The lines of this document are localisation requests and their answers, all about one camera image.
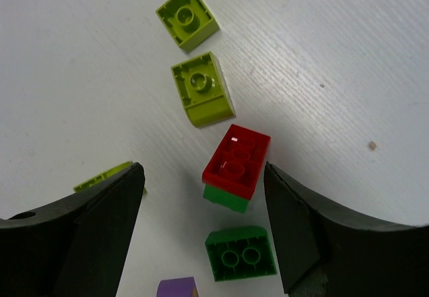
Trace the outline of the red roof green lego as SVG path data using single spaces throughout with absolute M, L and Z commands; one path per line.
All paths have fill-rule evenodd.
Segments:
M 266 134 L 232 124 L 202 173 L 203 198 L 245 213 L 270 141 Z

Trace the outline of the purple plate green lego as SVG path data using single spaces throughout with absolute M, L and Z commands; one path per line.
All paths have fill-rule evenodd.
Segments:
M 157 297 L 199 297 L 194 277 L 161 280 Z

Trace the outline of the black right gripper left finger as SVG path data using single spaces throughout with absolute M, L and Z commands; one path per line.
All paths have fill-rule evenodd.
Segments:
M 133 163 L 55 202 L 1 220 L 2 296 L 115 296 L 145 174 Z

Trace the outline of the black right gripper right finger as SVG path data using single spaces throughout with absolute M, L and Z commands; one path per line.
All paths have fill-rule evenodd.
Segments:
M 343 206 L 273 164 L 265 202 L 288 296 L 427 296 L 428 227 Z

